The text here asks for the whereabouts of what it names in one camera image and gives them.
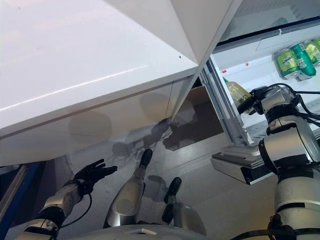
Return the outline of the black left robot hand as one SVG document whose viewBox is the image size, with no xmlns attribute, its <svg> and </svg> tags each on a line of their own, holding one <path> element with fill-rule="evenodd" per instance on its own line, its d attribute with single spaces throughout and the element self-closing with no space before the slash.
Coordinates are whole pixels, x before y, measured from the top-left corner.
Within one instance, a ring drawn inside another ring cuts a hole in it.
<svg viewBox="0 0 320 240">
<path fill-rule="evenodd" d="M 100 159 L 82 168 L 75 174 L 73 179 L 79 182 L 79 191 L 84 196 L 93 191 L 94 185 L 98 181 L 112 175 L 117 170 L 118 167 L 115 165 L 106 167 L 105 160 Z"/>
</svg>

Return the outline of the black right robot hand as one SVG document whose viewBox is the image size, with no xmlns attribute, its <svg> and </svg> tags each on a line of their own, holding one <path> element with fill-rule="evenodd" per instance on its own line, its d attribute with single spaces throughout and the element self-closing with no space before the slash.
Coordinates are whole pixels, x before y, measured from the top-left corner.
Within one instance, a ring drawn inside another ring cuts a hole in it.
<svg viewBox="0 0 320 240">
<path fill-rule="evenodd" d="M 237 107 L 238 113 L 242 114 L 249 110 L 249 115 L 252 115 L 252 112 L 263 115 L 264 110 L 262 107 L 262 100 L 272 88 L 272 86 L 262 86 L 253 89 L 250 92 L 251 96 Z"/>
</svg>

